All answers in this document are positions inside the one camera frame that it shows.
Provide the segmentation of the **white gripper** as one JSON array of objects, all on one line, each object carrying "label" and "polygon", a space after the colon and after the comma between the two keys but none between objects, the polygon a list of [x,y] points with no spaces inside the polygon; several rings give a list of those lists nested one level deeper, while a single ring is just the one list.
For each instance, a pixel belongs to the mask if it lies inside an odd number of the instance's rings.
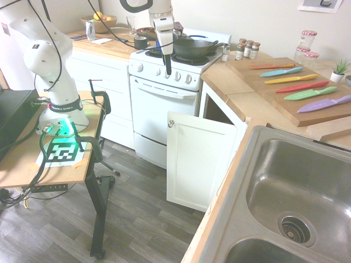
[{"label": "white gripper", "polygon": [[163,63],[166,66],[166,74],[171,75],[171,54],[173,53],[173,30],[157,30],[157,39],[163,53]]}]

